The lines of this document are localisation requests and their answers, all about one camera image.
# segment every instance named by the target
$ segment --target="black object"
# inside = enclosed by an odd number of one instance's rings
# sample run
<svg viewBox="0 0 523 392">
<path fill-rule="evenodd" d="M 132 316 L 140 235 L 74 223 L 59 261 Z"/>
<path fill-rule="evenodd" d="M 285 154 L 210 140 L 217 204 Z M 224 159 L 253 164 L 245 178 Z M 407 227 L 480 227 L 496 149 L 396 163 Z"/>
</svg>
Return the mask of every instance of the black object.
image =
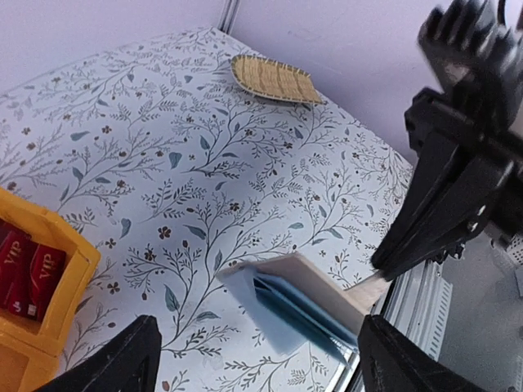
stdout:
<svg viewBox="0 0 523 392">
<path fill-rule="evenodd" d="M 484 392 L 432 360 L 382 316 L 365 317 L 358 346 L 365 390 Z"/>
<path fill-rule="evenodd" d="M 419 44 L 443 93 L 405 112 L 419 161 L 405 202 L 371 261 L 392 280 L 476 237 L 507 246 L 523 230 L 523 140 L 508 128 L 523 97 L 523 44 L 486 0 L 435 9 Z"/>
<path fill-rule="evenodd" d="M 140 316 L 84 363 L 38 392 L 154 392 L 162 337 L 156 318 Z"/>
</svg>

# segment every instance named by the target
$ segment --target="robotic arm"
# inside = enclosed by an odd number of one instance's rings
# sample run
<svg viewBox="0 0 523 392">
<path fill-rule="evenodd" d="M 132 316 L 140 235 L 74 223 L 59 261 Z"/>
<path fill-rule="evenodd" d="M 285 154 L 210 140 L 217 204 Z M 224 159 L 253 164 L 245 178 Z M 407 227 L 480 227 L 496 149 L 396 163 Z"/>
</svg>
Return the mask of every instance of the robotic arm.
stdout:
<svg viewBox="0 0 523 392">
<path fill-rule="evenodd" d="M 425 88 L 405 112 L 419 161 L 403 207 L 372 257 L 392 280 L 444 260 L 485 230 L 506 247 L 523 231 L 523 42 L 486 0 L 435 9 L 418 42 L 443 92 Z M 359 337 L 367 390 L 481 390 L 426 356 L 381 316 Z"/>
</svg>

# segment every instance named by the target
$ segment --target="table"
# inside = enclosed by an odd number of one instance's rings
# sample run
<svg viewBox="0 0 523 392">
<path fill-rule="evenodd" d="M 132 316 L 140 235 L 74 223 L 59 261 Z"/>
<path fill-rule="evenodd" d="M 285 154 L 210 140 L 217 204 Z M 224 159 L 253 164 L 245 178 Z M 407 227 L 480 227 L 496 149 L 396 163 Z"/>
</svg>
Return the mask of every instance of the table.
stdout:
<svg viewBox="0 0 523 392">
<path fill-rule="evenodd" d="M 256 54 L 216 29 L 171 34 L 0 95 L 0 185 L 57 210 L 102 254 L 61 372 L 152 314 L 158 390 L 329 383 L 336 361 L 312 344 L 277 355 L 215 273 L 300 251 L 342 287 L 359 282 L 410 166 L 327 98 L 241 90 L 230 71 L 240 53 Z"/>
</svg>

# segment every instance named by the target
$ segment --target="tablecloth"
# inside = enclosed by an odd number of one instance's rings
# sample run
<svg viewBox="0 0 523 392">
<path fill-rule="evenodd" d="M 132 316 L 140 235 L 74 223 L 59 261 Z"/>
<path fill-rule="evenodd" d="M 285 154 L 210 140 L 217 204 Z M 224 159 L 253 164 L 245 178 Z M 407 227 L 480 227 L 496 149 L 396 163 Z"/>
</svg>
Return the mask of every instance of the tablecloth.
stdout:
<svg viewBox="0 0 523 392">
<path fill-rule="evenodd" d="M 0 95 L 0 185 L 58 211 L 102 254 L 61 372 L 152 314 L 158 390 L 329 383 L 335 360 L 312 344 L 277 355 L 215 273 L 299 251 L 342 287 L 359 282 L 410 166 L 327 98 L 292 105 L 242 91 L 230 71 L 239 53 L 256 54 L 199 29 Z"/>
</svg>

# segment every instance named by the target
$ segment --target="floral pattern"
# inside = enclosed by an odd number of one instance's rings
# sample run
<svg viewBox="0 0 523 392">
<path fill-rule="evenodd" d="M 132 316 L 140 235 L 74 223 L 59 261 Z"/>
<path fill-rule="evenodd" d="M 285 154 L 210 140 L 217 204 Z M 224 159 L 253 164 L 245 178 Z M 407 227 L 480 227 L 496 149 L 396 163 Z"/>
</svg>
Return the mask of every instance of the floral pattern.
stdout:
<svg viewBox="0 0 523 392">
<path fill-rule="evenodd" d="M 58 211 L 102 253 L 61 372 L 153 314 L 158 390 L 318 392 L 333 376 L 312 344 L 277 355 L 216 272 L 300 251 L 350 287 L 371 273 L 410 167 L 325 98 L 241 90 L 230 71 L 240 53 L 255 54 L 201 29 L 0 95 L 0 185 Z"/>
</svg>

